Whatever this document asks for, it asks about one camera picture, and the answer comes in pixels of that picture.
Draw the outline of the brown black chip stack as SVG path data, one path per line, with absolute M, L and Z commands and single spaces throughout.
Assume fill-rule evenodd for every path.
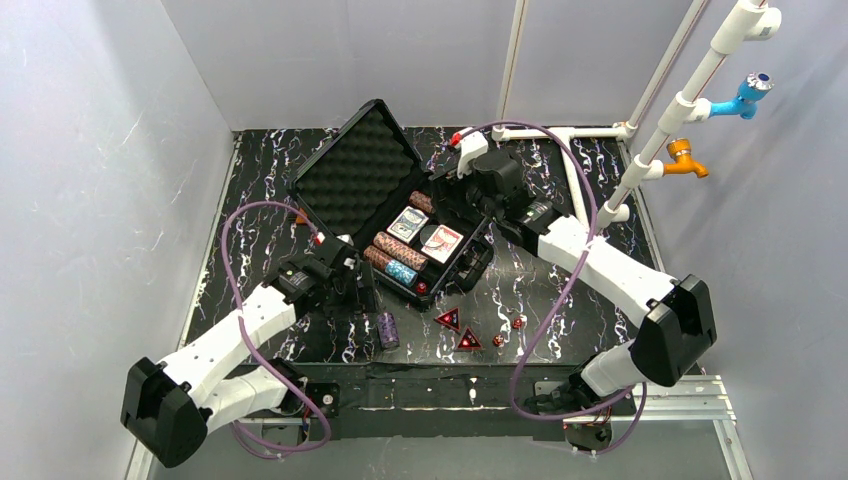
M 409 196 L 409 204 L 425 214 L 431 215 L 435 209 L 432 205 L 431 198 L 420 191 L 413 191 Z

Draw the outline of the black foam-lined poker case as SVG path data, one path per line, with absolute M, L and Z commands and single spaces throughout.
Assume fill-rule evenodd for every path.
M 431 196 L 432 174 L 386 103 L 373 99 L 298 168 L 289 194 L 320 229 L 348 234 L 354 246 L 364 251 L 373 245 L 376 234 L 387 233 L 390 223 L 410 205 L 413 191 Z M 427 225 L 446 225 L 462 234 L 461 245 L 446 264 L 427 258 L 427 266 L 417 272 L 411 287 L 375 269 L 378 284 L 422 309 L 432 305 L 442 291 L 472 291 L 494 257 L 494 249 L 485 239 L 488 224 L 486 217 L 437 219 L 435 213 L 429 215 Z M 408 245 L 420 250 L 420 233 Z M 426 294 L 416 292 L 418 282 L 428 285 Z

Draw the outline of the purple poker chip stack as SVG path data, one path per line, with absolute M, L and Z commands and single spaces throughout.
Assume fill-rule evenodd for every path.
M 383 350 L 393 350 L 400 345 L 396 320 L 391 313 L 384 312 L 378 315 L 377 331 Z

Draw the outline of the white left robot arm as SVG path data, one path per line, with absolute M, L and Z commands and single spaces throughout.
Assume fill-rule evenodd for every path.
M 154 362 L 134 363 L 125 383 L 121 424 L 166 468 L 186 462 L 218 428 L 279 409 L 304 376 L 268 361 L 234 370 L 275 335 L 319 311 L 373 312 L 370 266 L 347 235 L 320 238 L 283 262 L 206 333 Z

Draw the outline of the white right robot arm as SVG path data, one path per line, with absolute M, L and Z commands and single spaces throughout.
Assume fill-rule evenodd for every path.
M 673 387 L 716 342 L 704 281 L 676 279 L 609 245 L 563 206 L 533 194 L 510 154 L 485 153 L 469 172 L 437 174 L 432 181 L 437 212 L 494 221 L 510 243 L 569 271 L 637 330 L 634 339 L 583 362 L 551 393 L 527 399 L 528 413 L 569 418 L 608 406 L 612 396 L 642 382 Z

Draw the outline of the orange blue chip stack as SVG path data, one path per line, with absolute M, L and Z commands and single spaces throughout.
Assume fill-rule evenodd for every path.
M 375 247 L 414 271 L 423 271 L 427 266 L 428 259 L 423 254 L 385 232 L 378 232 L 372 243 Z

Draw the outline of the red black chip stack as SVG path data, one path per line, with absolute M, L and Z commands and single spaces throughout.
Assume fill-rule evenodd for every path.
M 369 245 L 363 252 L 365 259 L 377 270 L 387 272 L 387 268 L 394 260 L 386 252 L 379 248 Z

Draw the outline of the light blue chip stack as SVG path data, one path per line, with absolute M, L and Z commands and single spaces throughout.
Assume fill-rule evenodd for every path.
M 418 273 L 415 270 L 394 259 L 388 261 L 384 271 L 388 276 L 405 287 L 413 286 L 418 277 Z

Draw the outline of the red playing card deck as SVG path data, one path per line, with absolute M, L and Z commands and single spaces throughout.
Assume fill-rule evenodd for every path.
M 429 248 L 422 245 L 421 252 L 432 260 L 446 264 L 461 245 L 464 236 L 446 225 L 440 225 L 439 234 L 444 243 L 439 248 Z

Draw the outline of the blue playing card deck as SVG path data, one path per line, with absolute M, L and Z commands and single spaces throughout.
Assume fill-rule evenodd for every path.
M 427 225 L 429 217 L 425 212 L 406 206 L 387 227 L 386 232 L 396 239 L 409 244 Z

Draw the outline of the upper all-in triangle button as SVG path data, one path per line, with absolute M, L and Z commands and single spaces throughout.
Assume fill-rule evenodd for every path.
M 438 314 L 434 321 L 444 328 L 459 333 L 461 330 L 460 309 L 454 307 L 448 311 Z

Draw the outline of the all-in triangle button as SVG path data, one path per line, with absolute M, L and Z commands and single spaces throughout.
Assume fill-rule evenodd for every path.
M 438 314 L 434 321 L 444 328 L 459 333 L 461 330 L 460 309 L 454 307 L 448 311 Z
M 483 349 L 483 344 L 470 327 L 466 327 L 456 343 L 455 350 L 458 352 L 472 352 Z

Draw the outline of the lower all-in triangle button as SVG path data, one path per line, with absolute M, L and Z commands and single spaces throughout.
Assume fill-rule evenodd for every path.
M 472 352 L 483 349 L 483 344 L 470 327 L 466 327 L 456 343 L 455 350 L 458 352 Z

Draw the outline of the orange tap valve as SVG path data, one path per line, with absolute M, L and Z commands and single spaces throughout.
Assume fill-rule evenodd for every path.
M 708 168 L 694 159 L 689 139 L 674 139 L 667 144 L 666 150 L 672 162 L 664 165 L 664 176 L 694 174 L 701 179 L 709 175 Z

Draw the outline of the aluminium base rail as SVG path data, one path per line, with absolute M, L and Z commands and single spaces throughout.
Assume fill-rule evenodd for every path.
M 248 453 L 229 428 L 185 463 L 142 448 L 131 479 L 749 479 L 752 469 L 717 375 L 635 388 L 598 413 L 527 420 L 507 372 L 467 368 L 340 376 L 314 390 L 330 442 L 301 454 Z

